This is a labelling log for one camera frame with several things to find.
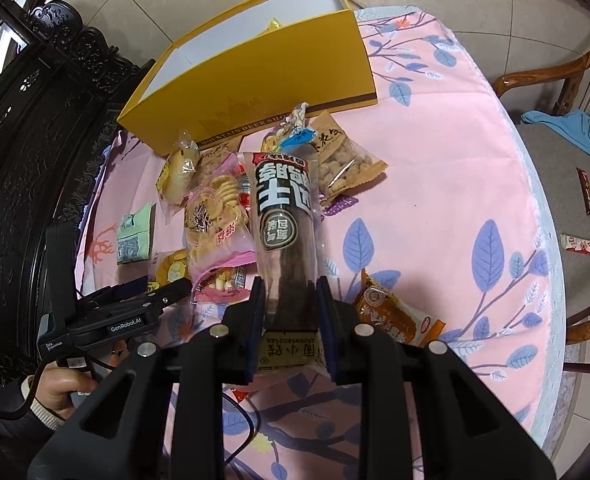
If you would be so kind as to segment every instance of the table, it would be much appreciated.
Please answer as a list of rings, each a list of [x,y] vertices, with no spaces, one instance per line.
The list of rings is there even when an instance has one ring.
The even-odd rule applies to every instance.
[[[379,104],[334,117],[389,168],[325,212],[322,272],[334,295],[350,301],[365,267],[406,303],[443,319],[441,338],[542,444],[561,377],[564,286],[530,157],[473,60],[436,18],[414,7],[356,16]],[[246,137],[241,151],[258,149],[263,136]],[[146,262],[116,267],[115,230],[121,215],[155,200],[163,161],[132,136],[117,141],[112,159],[86,236],[84,291],[147,269]],[[163,222],[155,220],[153,247],[176,250],[181,215]],[[199,304],[193,320],[169,308],[155,336],[185,340],[218,322],[225,307]],[[228,468],[230,478],[357,478],[360,387],[338,388],[309,369],[290,375],[244,401],[262,426]],[[247,427],[232,406],[224,409],[232,451]]]

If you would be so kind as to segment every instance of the red snack bar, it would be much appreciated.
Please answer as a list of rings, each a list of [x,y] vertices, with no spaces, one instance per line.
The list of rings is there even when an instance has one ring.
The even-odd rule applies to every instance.
[[[590,184],[588,183],[588,173],[581,168],[577,168],[579,175],[579,182],[582,184],[582,193],[584,194],[584,205],[586,206],[586,214],[590,215]]]
[[[562,248],[573,253],[590,254],[590,240],[570,235],[559,235]]]

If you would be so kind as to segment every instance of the screw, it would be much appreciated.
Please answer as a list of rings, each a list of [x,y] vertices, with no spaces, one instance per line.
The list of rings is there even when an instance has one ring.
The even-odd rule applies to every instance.
[[[229,335],[229,327],[222,323],[217,323],[217,325],[213,325],[210,327],[209,334],[216,338],[226,337],[227,335]]]
[[[373,335],[375,333],[373,326],[367,323],[355,325],[354,330],[357,335],[361,335],[362,337],[368,337],[369,335]]]
[[[142,357],[150,357],[155,352],[157,352],[157,346],[155,343],[146,342],[137,347],[137,353]]]
[[[428,343],[428,350],[433,352],[435,355],[444,355],[448,350],[448,347],[444,341],[435,340]]]

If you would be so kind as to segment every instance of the wooden chair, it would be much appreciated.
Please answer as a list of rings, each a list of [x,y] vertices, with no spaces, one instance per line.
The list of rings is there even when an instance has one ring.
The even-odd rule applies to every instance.
[[[520,86],[564,80],[552,115],[571,110],[584,72],[590,68],[590,50],[571,62],[550,68],[505,74],[492,83],[497,96]],[[576,168],[587,171],[590,180],[590,156],[542,124],[519,124],[521,138],[537,168],[557,235],[561,233],[590,238],[590,217],[585,214],[584,199]],[[567,312],[566,344],[590,339],[590,256],[562,251]],[[564,370],[590,373],[588,363],[564,363]]]

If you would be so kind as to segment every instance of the chair seat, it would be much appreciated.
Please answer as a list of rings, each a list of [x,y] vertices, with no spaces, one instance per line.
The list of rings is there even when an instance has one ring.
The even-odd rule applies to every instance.
[[[590,155],[543,124],[519,124],[517,130],[535,164],[544,187],[557,233],[590,238],[590,216],[586,214],[581,168],[590,182]],[[590,306],[590,256],[561,250],[566,313],[572,316]]]

